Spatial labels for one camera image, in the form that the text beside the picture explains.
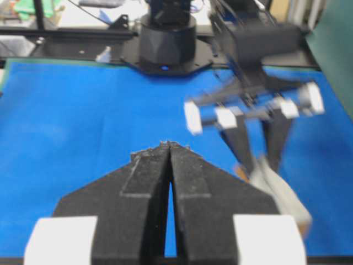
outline wire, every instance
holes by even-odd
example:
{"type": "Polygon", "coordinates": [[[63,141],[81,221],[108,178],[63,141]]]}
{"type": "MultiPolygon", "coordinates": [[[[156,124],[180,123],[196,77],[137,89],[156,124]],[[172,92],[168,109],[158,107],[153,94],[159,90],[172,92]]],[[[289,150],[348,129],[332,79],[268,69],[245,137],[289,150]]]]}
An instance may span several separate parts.
{"type": "Polygon", "coordinates": [[[244,26],[244,22],[240,19],[240,17],[234,12],[233,8],[224,0],[213,0],[215,2],[220,2],[220,4],[223,6],[223,8],[226,8],[228,12],[237,20],[237,22],[240,23],[241,26],[244,26]]]}
{"type": "Polygon", "coordinates": [[[18,55],[16,54],[16,52],[14,52],[13,50],[11,50],[5,43],[3,43],[2,41],[0,41],[0,45],[3,46],[5,48],[5,50],[11,52],[15,57],[18,57],[18,55]]]}
{"type": "Polygon", "coordinates": [[[89,13],[87,10],[85,10],[84,8],[80,7],[78,4],[74,3],[73,1],[71,0],[68,0],[70,3],[72,3],[74,6],[76,6],[77,8],[81,9],[83,12],[85,12],[86,14],[90,15],[91,17],[101,21],[102,23],[106,24],[106,25],[110,25],[108,22],[96,17],[95,15],[89,13]]]}

